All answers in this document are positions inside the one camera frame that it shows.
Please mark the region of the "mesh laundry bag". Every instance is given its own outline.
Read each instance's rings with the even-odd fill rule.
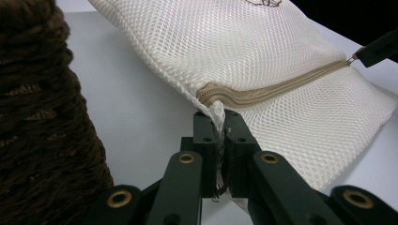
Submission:
[[[241,113],[261,148],[286,157],[315,189],[396,107],[290,1],[89,1],[216,125],[224,108]]]

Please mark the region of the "screw hole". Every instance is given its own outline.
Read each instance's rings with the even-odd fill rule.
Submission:
[[[126,190],[119,190],[108,197],[108,206],[111,208],[120,208],[131,201],[131,193]]]
[[[275,157],[275,156],[272,155],[272,154],[263,154],[263,155],[261,156],[261,159],[262,159],[263,161],[265,161],[266,163],[277,163],[277,162],[279,161],[278,158]]]
[[[192,163],[195,161],[195,157],[191,154],[184,154],[178,158],[178,161],[181,163]]]
[[[346,201],[364,209],[373,208],[373,201],[365,194],[356,190],[346,190],[343,194]]]

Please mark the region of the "white surface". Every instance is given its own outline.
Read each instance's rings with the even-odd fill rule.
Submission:
[[[160,179],[181,137],[192,135],[193,106],[155,77],[130,44],[97,12],[67,13],[71,27],[70,65],[78,75],[88,112],[103,141],[115,184],[146,188]],[[349,53],[359,46],[319,27]],[[386,60],[374,67],[354,67],[370,81],[398,93],[398,66]],[[398,210],[398,113],[380,129],[373,143],[332,186],[365,188]],[[205,200],[202,224],[252,224],[234,203]]]
[[[64,12],[96,11],[87,0],[55,0]]]

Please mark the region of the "beige zipper tape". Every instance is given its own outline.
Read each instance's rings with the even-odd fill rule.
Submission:
[[[210,82],[196,92],[196,98],[208,107],[210,107],[216,100],[221,101],[224,105],[231,108],[249,107],[295,90],[307,83],[311,83],[327,74],[330,74],[333,71],[346,67],[349,67],[348,61],[338,61],[316,68],[288,81],[248,91],[237,91],[229,87]]]

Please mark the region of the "woven basket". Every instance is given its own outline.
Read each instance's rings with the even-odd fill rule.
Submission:
[[[113,185],[54,0],[0,0],[0,224],[76,224]]]

